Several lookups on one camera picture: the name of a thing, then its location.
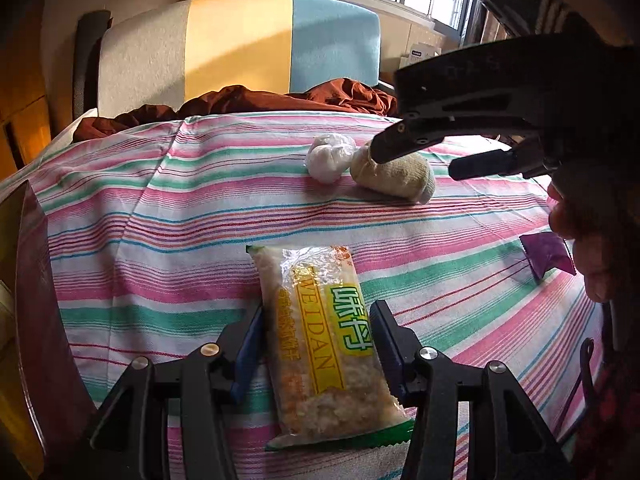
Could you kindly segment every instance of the brown blanket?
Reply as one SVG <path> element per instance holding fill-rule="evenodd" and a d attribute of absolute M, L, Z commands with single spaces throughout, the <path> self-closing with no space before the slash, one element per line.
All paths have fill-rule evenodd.
<path fill-rule="evenodd" d="M 142 105 L 137 110 L 120 114 L 114 119 L 82 119 L 74 133 L 74 141 L 98 139 L 140 124 L 175 121 L 194 115 L 316 110 L 393 116 L 396 113 L 396 105 L 395 97 L 347 78 L 327 81 L 303 94 L 256 92 L 242 85 L 233 85 L 225 86 L 219 92 L 207 92 L 191 99 L 177 112 L 166 105 Z"/>

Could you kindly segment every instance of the metal screw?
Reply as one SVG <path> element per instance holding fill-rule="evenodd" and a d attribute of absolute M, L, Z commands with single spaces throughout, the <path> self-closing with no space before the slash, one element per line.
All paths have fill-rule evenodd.
<path fill-rule="evenodd" d="M 140 357 L 136 357 L 131 362 L 131 366 L 133 367 L 134 370 L 143 370 L 148 366 L 148 364 L 149 364 L 149 359 L 147 359 L 142 355 Z"/>
<path fill-rule="evenodd" d="M 220 352 L 220 347 L 215 343 L 207 343 L 200 347 L 200 353 L 204 355 L 204 357 L 212 357 L 218 352 Z"/>
<path fill-rule="evenodd" d="M 438 357 L 438 351 L 430 346 L 423 346 L 422 348 L 420 348 L 420 351 L 418 353 L 420 354 L 421 358 L 427 361 L 431 361 L 432 359 Z"/>
<path fill-rule="evenodd" d="M 500 361 L 491 361 L 489 363 L 489 370 L 491 370 L 494 374 L 503 374 L 507 371 L 507 367 Z"/>

